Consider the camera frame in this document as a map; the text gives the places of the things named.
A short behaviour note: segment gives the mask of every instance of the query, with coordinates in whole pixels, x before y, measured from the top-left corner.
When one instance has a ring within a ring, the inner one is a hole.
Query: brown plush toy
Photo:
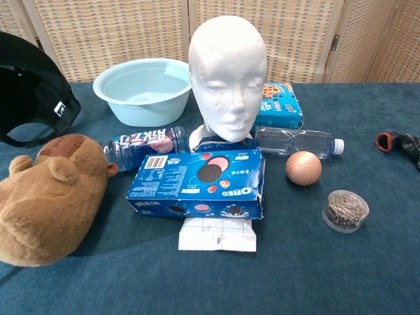
[[[0,182],[0,260],[15,266],[54,263],[77,249],[99,208],[108,176],[99,144],[83,135],[48,142],[32,166],[15,157]]]

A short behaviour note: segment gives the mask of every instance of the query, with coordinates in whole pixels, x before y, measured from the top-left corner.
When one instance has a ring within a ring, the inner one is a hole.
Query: oreo box
[[[126,198],[146,216],[262,219],[264,165],[259,149],[150,155]]]
[[[252,127],[277,127],[299,129],[303,125],[303,114],[293,88],[288,83],[267,82],[257,118]]]

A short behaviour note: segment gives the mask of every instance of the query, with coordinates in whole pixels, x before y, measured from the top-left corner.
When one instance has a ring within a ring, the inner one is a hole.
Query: bottle cap
[[[334,151],[333,154],[340,155],[344,151],[344,140],[343,139],[334,139]]]

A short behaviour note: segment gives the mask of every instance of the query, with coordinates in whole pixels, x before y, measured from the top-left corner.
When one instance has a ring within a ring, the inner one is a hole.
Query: light blue plastic basin
[[[177,120],[191,90],[188,64],[168,58],[124,62],[99,74],[94,93],[105,100],[120,122],[159,127]]]

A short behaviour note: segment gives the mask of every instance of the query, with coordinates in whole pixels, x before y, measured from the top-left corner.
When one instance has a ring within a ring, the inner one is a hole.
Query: copper ball
[[[300,151],[287,159],[286,175],[295,184],[301,186],[314,184],[321,177],[321,172],[321,161],[311,152]]]

